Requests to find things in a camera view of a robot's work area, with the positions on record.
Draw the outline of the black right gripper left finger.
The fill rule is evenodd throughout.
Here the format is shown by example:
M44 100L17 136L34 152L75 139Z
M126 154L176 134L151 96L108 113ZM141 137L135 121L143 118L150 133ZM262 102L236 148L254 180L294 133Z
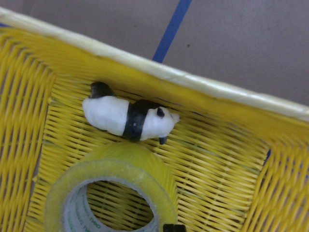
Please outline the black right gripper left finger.
M164 224L163 232L175 232L175 225L174 224Z

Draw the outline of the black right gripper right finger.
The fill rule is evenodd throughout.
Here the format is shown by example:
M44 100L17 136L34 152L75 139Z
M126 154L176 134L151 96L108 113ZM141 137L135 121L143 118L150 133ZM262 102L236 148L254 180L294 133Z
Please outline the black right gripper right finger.
M175 232L185 232L185 225L183 224L175 224L174 225Z

